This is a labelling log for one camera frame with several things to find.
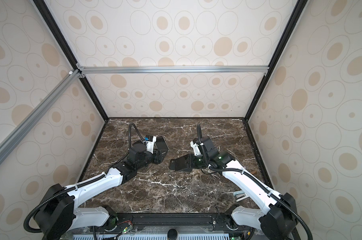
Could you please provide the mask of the blue phone black screen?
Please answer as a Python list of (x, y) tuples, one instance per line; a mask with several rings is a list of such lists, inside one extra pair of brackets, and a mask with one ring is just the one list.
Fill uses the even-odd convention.
[(163, 136), (157, 136), (155, 144), (157, 149), (160, 150), (163, 158), (165, 158), (167, 153), (169, 152), (169, 147), (166, 143), (165, 138)]

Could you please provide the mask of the black phone case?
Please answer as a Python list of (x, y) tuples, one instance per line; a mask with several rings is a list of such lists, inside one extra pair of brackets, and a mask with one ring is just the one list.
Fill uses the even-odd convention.
[(176, 172), (192, 172), (191, 160), (194, 158), (193, 154), (187, 154), (177, 159), (171, 159), (169, 169)]

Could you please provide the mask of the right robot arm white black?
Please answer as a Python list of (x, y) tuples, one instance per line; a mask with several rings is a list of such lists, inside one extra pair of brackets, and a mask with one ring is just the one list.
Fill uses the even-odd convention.
[(300, 224), (309, 240), (312, 232), (298, 215), (295, 199), (290, 194), (280, 194), (252, 175), (228, 152), (220, 152), (209, 137), (191, 141), (194, 156), (190, 161), (193, 169), (209, 169), (223, 175), (237, 185), (259, 207), (259, 210), (235, 207), (231, 217), (237, 225), (262, 230), (270, 240), (287, 240)]

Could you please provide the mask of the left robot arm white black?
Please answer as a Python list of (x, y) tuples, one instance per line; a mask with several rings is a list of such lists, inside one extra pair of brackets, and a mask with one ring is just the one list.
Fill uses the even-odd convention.
[(80, 210), (87, 200), (123, 185), (136, 177), (138, 171), (150, 164), (161, 164), (169, 147), (163, 136), (140, 137), (132, 143), (131, 123), (128, 128), (128, 152), (107, 170), (88, 180), (61, 186), (51, 186), (40, 203), (26, 216), (23, 228), (29, 233), (42, 233), (45, 240), (58, 240), (67, 231), (87, 226), (105, 226), (117, 218), (109, 208), (97, 207)]

